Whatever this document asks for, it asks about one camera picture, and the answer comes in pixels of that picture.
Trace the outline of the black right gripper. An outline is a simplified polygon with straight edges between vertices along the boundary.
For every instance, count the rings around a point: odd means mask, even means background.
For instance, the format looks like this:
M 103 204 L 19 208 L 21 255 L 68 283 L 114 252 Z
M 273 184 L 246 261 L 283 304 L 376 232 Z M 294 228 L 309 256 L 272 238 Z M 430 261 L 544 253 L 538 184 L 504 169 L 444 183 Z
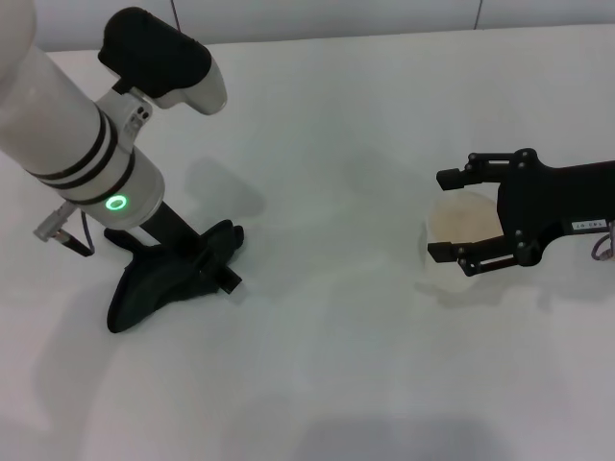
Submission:
M 504 236 L 427 245 L 436 263 L 456 263 L 467 277 L 538 264 L 568 235 L 606 232 L 614 224 L 614 162 L 551 167 L 532 149 L 472 153 L 462 169 L 438 171 L 441 189 L 500 183 L 497 211 Z

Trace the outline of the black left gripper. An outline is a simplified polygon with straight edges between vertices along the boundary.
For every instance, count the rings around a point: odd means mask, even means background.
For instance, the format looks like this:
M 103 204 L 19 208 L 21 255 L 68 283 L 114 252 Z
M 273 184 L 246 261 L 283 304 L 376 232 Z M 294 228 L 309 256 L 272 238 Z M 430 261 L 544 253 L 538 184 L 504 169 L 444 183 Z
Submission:
M 165 202 L 140 227 L 178 257 L 188 260 L 212 258 L 212 250 L 201 236 Z M 242 282 L 242 278 L 226 265 L 208 269 L 205 278 L 212 293 L 233 293 Z

